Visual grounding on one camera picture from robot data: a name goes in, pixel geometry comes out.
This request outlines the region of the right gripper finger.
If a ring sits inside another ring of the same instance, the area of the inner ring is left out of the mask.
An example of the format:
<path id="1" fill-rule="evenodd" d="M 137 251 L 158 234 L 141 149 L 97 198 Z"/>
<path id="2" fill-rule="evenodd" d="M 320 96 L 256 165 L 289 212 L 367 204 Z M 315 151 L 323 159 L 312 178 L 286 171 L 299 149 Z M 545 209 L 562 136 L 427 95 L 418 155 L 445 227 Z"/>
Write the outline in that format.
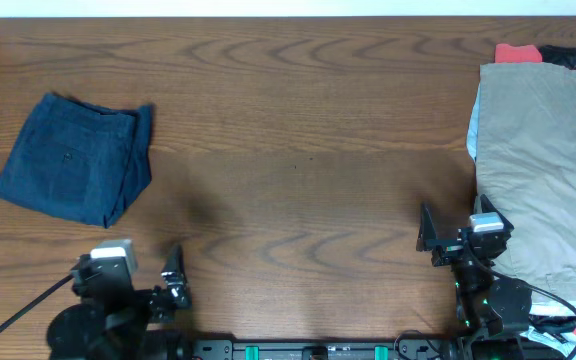
<path id="1" fill-rule="evenodd" d="M 474 214 L 483 213 L 497 213 L 500 214 L 499 210 L 493 205 L 491 200 L 485 195 L 480 194 L 476 196 L 473 207 Z"/>
<path id="2" fill-rule="evenodd" d="M 418 252 L 432 251 L 437 245 L 437 233 L 430 210 L 425 203 L 420 206 L 420 227 L 416 243 Z"/>

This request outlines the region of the dark blue shorts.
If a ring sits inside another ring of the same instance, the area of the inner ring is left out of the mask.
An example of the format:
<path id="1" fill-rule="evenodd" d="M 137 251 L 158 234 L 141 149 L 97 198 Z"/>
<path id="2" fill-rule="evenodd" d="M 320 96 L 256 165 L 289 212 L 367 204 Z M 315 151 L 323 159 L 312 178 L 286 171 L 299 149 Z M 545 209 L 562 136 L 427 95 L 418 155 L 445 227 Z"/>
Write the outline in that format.
<path id="1" fill-rule="evenodd" d="M 152 181 L 154 106 L 110 109 L 47 93 L 0 172 L 0 199 L 108 228 Z"/>

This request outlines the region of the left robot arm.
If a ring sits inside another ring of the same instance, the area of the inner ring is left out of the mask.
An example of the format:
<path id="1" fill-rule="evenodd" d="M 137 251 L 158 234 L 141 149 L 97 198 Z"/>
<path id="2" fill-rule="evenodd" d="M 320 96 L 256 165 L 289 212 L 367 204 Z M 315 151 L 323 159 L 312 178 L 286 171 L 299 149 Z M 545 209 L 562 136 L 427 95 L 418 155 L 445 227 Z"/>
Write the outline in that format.
<path id="1" fill-rule="evenodd" d="M 137 290 L 138 269 L 130 240 L 104 241 L 70 270 L 81 302 L 59 313 L 47 330 L 52 359 L 187 360 L 192 345 L 176 330 L 150 330 L 172 323 L 191 307 L 183 250 L 172 247 L 161 270 L 164 287 Z"/>

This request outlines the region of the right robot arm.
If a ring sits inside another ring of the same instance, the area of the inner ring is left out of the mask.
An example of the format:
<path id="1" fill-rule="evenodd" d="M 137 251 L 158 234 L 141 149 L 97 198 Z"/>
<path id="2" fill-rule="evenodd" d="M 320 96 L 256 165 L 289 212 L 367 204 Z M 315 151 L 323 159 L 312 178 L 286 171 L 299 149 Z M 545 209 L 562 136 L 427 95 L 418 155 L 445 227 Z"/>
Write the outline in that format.
<path id="1" fill-rule="evenodd" d="M 465 329 L 435 347 L 441 359 L 520 357 L 518 336 L 528 329 L 532 291 L 509 277 L 495 275 L 494 260 L 507 250 L 514 226 L 487 197 L 481 211 L 454 238 L 437 235 L 430 209 L 420 207 L 416 250 L 429 252 L 435 267 L 448 266 L 455 278 L 457 318 Z"/>

